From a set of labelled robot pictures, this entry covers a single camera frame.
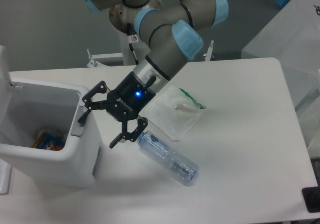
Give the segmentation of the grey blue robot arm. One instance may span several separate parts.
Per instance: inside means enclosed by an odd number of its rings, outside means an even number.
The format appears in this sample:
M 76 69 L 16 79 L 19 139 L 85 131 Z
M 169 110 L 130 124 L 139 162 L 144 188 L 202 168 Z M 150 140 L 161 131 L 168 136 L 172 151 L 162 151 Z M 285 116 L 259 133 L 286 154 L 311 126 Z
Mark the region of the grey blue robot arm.
M 84 123 L 93 110 L 106 110 L 122 124 L 110 147 L 119 142 L 134 142 L 148 124 L 139 112 L 203 47 L 198 30 L 211 28 L 228 17 L 228 1 L 179 0 L 178 6 L 166 10 L 149 7 L 150 0 L 85 2 L 96 12 L 117 5 L 126 7 L 132 16 L 129 25 L 149 52 L 115 89 L 101 81 L 87 92 L 83 97 L 87 112 L 78 122 Z

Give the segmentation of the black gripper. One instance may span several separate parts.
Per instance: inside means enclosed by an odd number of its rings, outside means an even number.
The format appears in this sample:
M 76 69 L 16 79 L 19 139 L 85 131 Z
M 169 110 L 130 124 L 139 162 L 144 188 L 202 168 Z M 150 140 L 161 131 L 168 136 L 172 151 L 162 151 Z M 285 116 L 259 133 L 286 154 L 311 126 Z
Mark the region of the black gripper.
M 138 116 L 139 112 L 153 99 L 156 93 L 151 90 L 151 85 L 156 81 L 156 76 L 151 76 L 146 84 L 140 82 L 134 72 L 130 72 L 114 89 L 110 90 L 105 81 L 98 82 L 82 98 L 85 113 L 78 119 L 83 126 L 88 115 L 93 110 L 106 110 L 117 121 L 121 121 L 121 133 L 110 143 L 109 148 L 114 148 L 119 142 L 127 140 L 135 142 L 148 126 L 145 117 Z M 93 101 L 96 94 L 105 94 L 105 100 Z M 129 120 L 137 120 L 137 127 L 133 132 L 128 132 Z

